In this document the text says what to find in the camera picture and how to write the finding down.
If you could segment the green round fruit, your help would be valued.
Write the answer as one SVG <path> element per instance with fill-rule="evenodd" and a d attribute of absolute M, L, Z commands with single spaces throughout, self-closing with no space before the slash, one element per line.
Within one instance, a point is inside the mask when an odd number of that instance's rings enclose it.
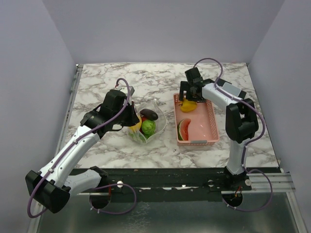
<path fill-rule="evenodd" d="M 156 131 L 156 123 L 152 120 L 145 120 L 141 125 L 141 129 L 144 134 L 152 135 Z"/>

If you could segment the clear zip top bag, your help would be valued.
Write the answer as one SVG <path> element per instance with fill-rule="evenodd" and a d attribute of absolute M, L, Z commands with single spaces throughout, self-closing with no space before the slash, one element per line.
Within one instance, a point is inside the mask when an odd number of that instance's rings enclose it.
<path fill-rule="evenodd" d="M 135 107 L 139 123 L 128 128 L 128 136 L 135 142 L 147 144 L 156 139 L 166 126 L 166 117 L 156 99 Z"/>

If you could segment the yellow bell pepper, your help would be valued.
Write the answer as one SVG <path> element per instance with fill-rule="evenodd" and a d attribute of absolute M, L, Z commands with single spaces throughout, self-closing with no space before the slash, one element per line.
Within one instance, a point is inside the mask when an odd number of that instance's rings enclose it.
<path fill-rule="evenodd" d="M 197 102 L 184 98 L 179 103 L 180 110 L 184 113 L 194 111 L 197 108 Z"/>

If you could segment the yellow lemon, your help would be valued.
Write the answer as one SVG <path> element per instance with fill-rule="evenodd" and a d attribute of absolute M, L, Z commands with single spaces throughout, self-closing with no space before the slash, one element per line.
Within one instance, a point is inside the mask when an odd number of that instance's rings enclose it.
<path fill-rule="evenodd" d="M 137 131 L 139 131 L 140 128 L 141 128 L 141 125 L 142 125 L 141 116 L 138 116 L 138 119 L 139 119 L 139 122 L 138 122 L 136 125 L 129 127 L 129 129 L 130 129 L 132 132 L 137 132 Z"/>

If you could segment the green grape bunch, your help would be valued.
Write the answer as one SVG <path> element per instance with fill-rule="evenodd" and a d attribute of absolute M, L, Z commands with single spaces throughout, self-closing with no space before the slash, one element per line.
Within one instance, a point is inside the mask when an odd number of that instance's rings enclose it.
<path fill-rule="evenodd" d="M 146 137 L 140 131 L 138 132 L 129 131 L 128 135 L 137 143 L 140 143 L 140 144 L 147 143 Z"/>

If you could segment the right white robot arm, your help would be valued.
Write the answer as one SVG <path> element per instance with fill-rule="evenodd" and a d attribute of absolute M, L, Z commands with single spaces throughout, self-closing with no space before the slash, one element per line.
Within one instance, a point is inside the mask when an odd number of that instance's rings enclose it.
<path fill-rule="evenodd" d="M 180 82 L 179 99 L 194 102 L 210 101 L 225 112 L 225 131 L 230 138 L 229 160 L 225 167 L 228 175 L 224 176 L 223 184 L 234 190 L 241 184 L 238 175 L 244 173 L 242 167 L 246 160 L 246 143 L 254 138 L 259 129 L 254 102 L 245 99 L 245 93 L 230 82 L 223 79 L 204 80 L 198 68 L 185 72 L 186 81 Z"/>

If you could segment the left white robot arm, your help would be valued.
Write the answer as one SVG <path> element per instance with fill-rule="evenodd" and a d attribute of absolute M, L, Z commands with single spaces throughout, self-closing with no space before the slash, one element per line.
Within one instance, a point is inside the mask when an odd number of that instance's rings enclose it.
<path fill-rule="evenodd" d="M 89 189 L 98 192 L 111 181 L 108 173 L 93 166 L 85 172 L 71 172 L 84 154 L 114 126 L 134 126 L 139 122 L 131 94 L 110 90 L 102 104 L 86 113 L 80 126 L 60 152 L 38 172 L 31 170 L 25 177 L 31 200 L 36 200 L 52 213 L 62 210 L 70 197 Z"/>

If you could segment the purple eggplant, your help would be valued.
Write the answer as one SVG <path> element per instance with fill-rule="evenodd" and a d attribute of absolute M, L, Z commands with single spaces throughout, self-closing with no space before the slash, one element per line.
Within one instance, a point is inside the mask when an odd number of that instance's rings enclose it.
<path fill-rule="evenodd" d="M 140 111 L 140 114 L 148 120 L 158 120 L 158 114 L 150 109 L 143 109 Z"/>

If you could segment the watermelon slice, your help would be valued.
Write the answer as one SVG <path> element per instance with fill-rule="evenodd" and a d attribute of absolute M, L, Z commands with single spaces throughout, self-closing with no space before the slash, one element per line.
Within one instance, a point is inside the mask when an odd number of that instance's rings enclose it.
<path fill-rule="evenodd" d="M 177 125 L 177 137 L 180 141 L 188 141 L 189 140 L 189 132 L 188 128 L 191 123 L 191 119 L 185 118 L 181 120 Z"/>

